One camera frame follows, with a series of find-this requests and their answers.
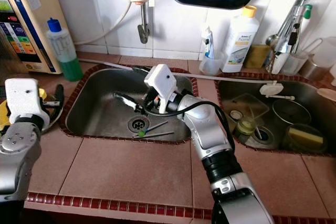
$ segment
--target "tile countertop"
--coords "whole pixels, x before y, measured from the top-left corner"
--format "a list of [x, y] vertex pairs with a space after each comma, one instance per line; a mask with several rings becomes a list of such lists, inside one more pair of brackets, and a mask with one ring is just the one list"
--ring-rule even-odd
[[[130, 65], [166, 63], [199, 74], [199, 61], [88, 53], [78, 53], [78, 56]], [[83, 71], [94, 65], [81, 62]], [[49, 93], [54, 92], [57, 84], [63, 84], [67, 98], [77, 84], [51, 74], [31, 73], [30, 76], [39, 80], [40, 87]], [[213, 81], [198, 79], [197, 84], [201, 97], [218, 103]], [[190, 142], [163, 145], [82, 139], [66, 136], [54, 125], [43, 135], [41, 146], [42, 155], [33, 168], [29, 186], [32, 200], [26, 202], [27, 208], [168, 223], [190, 223], [188, 209], [212, 209], [209, 182]], [[236, 143], [236, 156], [272, 215], [336, 219], [336, 158], [256, 152], [239, 143]], [[39, 199], [36, 193], [44, 198]], [[97, 203], [95, 207], [96, 201], [89, 199], [86, 208], [67, 206], [84, 206], [85, 198], [113, 201], [97, 201], [99, 206]], [[113, 209], [114, 201], [119, 211], [102, 210], [105, 202], [107, 208]], [[157, 214], [135, 215], [131, 211], [132, 203], [126, 203], [122, 212], [123, 202], [146, 203], [147, 213], [151, 204], [157, 204]], [[166, 207], [164, 216], [159, 218], [161, 205]], [[185, 217], [170, 218], [168, 206], [185, 208]], [[175, 216], [177, 207], [173, 208]]]

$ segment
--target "green liquid bottle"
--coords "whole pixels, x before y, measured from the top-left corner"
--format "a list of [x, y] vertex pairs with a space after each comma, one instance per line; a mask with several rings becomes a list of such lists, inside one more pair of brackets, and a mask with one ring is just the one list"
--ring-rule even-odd
[[47, 33], [47, 38], [54, 49], [64, 77], [68, 81], [80, 80], [83, 72], [68, 29], [61, 28], [59, 21], [52, 18], [48, 20], [48, 26], [50, 31]]

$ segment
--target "blue bottle cap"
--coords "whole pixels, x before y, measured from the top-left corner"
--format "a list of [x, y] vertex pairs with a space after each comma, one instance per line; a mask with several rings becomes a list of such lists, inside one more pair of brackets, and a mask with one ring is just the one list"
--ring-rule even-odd
[[50, 18], [50, 20], [48, 20], [47, 23], [48, 23], [50, 31], [52, 31], [53, 33], [57, 33], [58, 31], [62, 31], [62, 28], [61, 28], [61, 25], [60, 25], [58, 19]]

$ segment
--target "drain strainer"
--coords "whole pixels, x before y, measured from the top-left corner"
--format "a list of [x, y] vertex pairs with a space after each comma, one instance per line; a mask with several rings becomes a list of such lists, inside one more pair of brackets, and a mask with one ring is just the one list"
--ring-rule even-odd
[[128, 121], [127, 126], [131, 132], [138, 133], [143, 129], [148, 129], [149, 124], [149, 120], [145, 116], [138, 115], [131, 118], [131, 120]]

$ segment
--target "kitchen sink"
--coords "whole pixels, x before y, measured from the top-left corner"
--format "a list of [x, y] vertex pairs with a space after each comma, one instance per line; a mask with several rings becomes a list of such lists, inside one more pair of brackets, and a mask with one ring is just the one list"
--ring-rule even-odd
[[[190, 79], [176, 77], [176, 80], [179, 92], [183, 89], [192, 92]], [[174, 132], [173, 134], [149, 138], [169, 142], [188, 139], [190, 131], [177, 117], [141, 115], [114, 97], [113, 94], [119, 92], [142, 104], [142, 98], [148, 90], [143, 81], [144, 76], [132, 70], [103, 69], [93, 73], [70, 109], [66, 127], [77, 136], [133, 138], [141, 130], [168, 121], [147, 134]]]
[[[279, 95], [294, 96], [296, 98], [295, 102], [308, 110], [311, 115], [309, 125], [319, 130], [328, 141], [326, 152], [336, 154], [336, 103], [318, 95], [317, 88], [307, 83], [298, 81], [279, 81], [278, 83], [284, 86], [283, 91]], [[218, 83], [221, 103], [227, 114], [230, 130], [233, 131], [236, 127], [237, 119], [234, 120], [234, 116], [233, 118], [231, 117], [232, 108], [226, 106], [226, 104], [244, 94], [254, 96], [254, 98], [268, 107], [268, 112], [256, 119], [260, 131], [267, 137], [264, 140], [260, 140], [256, 137], [257, 133], [254, 133], [245, 144], [255, 148], [280, 150], [281, 142], [284, 139], [286, 128], [289, 124], [279, 124], [279, 120], [281, 121], [281, 119], [272, 110], [273, 103], [278, 99], [266, 98], [264, 95], [261, 95], [259, 90], [262, 86], [263, 84], [260, 83], [232, 81], [220, 81]]]

